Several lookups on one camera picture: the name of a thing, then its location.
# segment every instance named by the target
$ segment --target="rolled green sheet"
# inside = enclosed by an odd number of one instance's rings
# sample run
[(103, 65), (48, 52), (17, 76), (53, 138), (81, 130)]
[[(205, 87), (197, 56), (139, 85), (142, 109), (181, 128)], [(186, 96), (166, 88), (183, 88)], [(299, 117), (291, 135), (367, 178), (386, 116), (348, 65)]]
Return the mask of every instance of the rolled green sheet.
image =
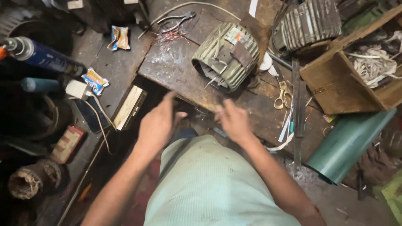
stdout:
[(339, 184), (395, 112), (396, 109), (392, 109), (379, 113), (343, 115), (307, 165), (326, 182)]

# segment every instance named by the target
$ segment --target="brown cloth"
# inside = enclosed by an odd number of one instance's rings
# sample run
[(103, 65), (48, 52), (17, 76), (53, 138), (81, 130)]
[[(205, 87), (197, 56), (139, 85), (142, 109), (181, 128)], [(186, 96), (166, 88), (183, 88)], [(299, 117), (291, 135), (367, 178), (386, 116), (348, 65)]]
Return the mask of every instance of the brown cloth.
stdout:
[(378, 136), (342, 180), (342, 183), (358, 188), (357, 176), (363, 171), (363, 181), (369, 186), (383, 186), (391, 181), (392, 176), (401, 168), (401, 161), (397, 157), (389, 157), (381, 146), (381, 137)]

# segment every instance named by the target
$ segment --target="spray can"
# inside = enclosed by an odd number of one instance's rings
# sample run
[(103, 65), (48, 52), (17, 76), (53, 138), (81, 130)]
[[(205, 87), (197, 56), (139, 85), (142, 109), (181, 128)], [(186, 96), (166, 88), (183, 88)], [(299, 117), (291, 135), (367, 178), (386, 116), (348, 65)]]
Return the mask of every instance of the spray can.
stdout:
[(84, 64), (27, 37), (6, 38), (2, 44), (10, 56), (27, 64), (73, 76), (81, 76), (87, 71)]

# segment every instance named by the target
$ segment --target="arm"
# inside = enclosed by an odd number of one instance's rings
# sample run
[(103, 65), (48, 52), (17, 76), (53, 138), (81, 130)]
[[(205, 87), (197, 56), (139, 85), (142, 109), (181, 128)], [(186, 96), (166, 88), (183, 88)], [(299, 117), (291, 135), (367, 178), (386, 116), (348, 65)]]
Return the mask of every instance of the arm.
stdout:
[(318, 209), (304, 191), (254, 136), (247, 115), (247, 111), (226, 99), (224, 106), (217, 106), (215, 119), (221, 122), (229, 138), (249, 155), (275, 203), (283, 211), (293, 215), (303, 226), (325, 226)]
[(173, 120), (175, 92), (165, 95), (163, 101), (142, 120), (138, 141), (133, 151), (112, 179), (98, 194), (81, 226), (121, 225), (130, 209), (139, 180), (158, 152), (166, 146), (173, 127), (187, 113), (178, 112)]

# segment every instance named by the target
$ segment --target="white adapter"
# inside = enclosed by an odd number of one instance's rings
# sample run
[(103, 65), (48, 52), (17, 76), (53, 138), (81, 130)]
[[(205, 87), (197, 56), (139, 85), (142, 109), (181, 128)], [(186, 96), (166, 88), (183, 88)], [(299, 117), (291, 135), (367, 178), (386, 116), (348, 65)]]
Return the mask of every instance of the white adapter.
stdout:
[(91, 95), (92, 87), (77, 80), (71, 80), (67, 84), (66, 93), (81, 100), (86, 100)]

